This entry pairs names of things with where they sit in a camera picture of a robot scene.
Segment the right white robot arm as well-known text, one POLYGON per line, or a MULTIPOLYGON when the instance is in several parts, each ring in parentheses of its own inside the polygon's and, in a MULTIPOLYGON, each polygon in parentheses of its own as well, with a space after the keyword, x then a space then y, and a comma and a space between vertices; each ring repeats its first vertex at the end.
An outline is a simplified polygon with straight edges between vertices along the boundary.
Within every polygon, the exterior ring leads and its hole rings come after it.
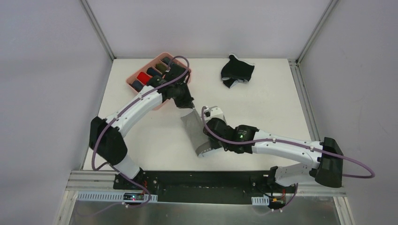
POLYGON ((296 162, 291 166, 274 166, 269 170, 267 188, 278 192, 289 185, 315 181, 330 188, 340 188, 343 177, 343 153, 336 140, 304 141, 265 132, 249 125, 231 127, 215 113, 203 107, 203 128, 217 148, 237 154, 266 154, 296 162))

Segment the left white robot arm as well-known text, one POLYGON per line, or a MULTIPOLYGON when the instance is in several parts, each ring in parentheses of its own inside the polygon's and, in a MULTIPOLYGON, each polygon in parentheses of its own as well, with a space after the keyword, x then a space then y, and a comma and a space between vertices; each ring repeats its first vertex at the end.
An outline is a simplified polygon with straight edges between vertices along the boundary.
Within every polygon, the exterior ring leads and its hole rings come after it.
POLYGON ((106 118, 95 117, 91 121, 89 147, 113 168, 126 176, 125 183, 131 189, 143 184, 141 168, 127 154, 124 137, 148 112, 172 99, 177 108, 194 108, 193 97, 188 89, 189 70, 172 65, 163 77, 154 76, 142 90, 122 109, 106 118))

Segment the grey underwear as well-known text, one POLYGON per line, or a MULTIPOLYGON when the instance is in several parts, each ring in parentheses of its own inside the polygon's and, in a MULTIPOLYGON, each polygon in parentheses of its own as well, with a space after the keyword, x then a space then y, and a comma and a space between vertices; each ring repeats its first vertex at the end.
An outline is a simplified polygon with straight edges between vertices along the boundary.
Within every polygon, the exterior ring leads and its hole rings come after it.
POLYGON ((197 157, 206 157, 220 149, 212 145, 209 137, 203 133, 204 125, 196 109, 190 109, 181 120, 197 157))

